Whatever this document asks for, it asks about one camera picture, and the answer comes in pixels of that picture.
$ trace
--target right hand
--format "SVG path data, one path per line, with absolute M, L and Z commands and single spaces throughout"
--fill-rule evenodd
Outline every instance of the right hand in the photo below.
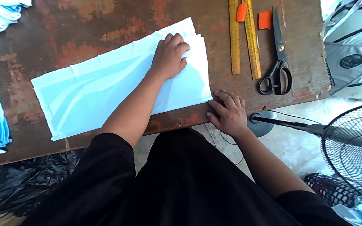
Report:
M 168 34 L 158 42 L 149 71 L 163 80 L 175 77 L 187 65 L 187 58 L 181 57 L 188 50 L 189 44 L 184 42 L 180 34 Z
M 209 117 L 209 121 L 218 130 L 231 136 L 234 140 L 245 137 L 247 133 L 251 132 L 247 127 L 244 99 L 227 90 L 216 91 L 214 95 L 220 97 L 226 107 L 214 100 L 209 100 L 208 103 L 220 115 L 220 119 L 218 119 L 213 113 L 207 112 L 206 115 Z

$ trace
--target black scissors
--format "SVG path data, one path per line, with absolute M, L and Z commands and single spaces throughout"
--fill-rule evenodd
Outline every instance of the black scissors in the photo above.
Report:
M 277 8 L 272 10 L 273 18 L 273 32 L 275 36 L 276 53 L 278 60 L 274 65 L 270 74 L 259 82 L 259 92 L 263 95 L 285 95 L 291 90 L 292 77 L 290 70 L 286 67 L 286 52 L 284 49 L 284 42 L 282 39 L 282 31 L 280 30 L 280 23 L 278 18 Z M 286 79 L 286 88 L 282 90 L 281 79 Z

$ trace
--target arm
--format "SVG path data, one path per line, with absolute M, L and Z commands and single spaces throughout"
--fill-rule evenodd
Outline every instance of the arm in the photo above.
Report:
M 180 34 L 168 34 L 164 40 L 160 40 L 152 67 L 135 90 L 108 117 L 99 134 L 117 134 L 134 148 L 148 125 L 164 81 L 178 75 L 187 65 L 187 59 L 181 59 L 187 50 L 189 45 L 184 43 Z
M 214 114 L 208 112 L 209 120 L 217 129 L 228 134 L 237 142 L 257 184 L 261 185 L 274 198 L 289 191 L 314 192 L 248 129 L 244 99 L 227 90 L 214 94 L 224 101 L 226 107 L 214 100 L 209 101 L 209 104 L 221 116 L 218 119 Z

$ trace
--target fan grille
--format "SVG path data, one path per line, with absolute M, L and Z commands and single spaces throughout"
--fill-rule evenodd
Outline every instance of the fan grille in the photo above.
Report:
M 326 162 L 362 194 L 362 106 L 335 118 L 321 141 Z

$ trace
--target yellow ruler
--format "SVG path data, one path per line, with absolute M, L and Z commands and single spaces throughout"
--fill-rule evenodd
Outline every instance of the yellow ruler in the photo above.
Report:
M 241 73 L 240 60 L 240 29 L 236 21 L 238 0 L 229 0 L 230 42 L 231 42 L 231 73 Z
M 262 78 L 261 64 L 259 63 L 259 52 L 257 36 L 255 32 L 254 13 L 251 0 L 241 0 L 248 4 L 247 15 L 245 16 L 245 33 L 247 34 L 249 61 L 251 63 L 252 80 Z

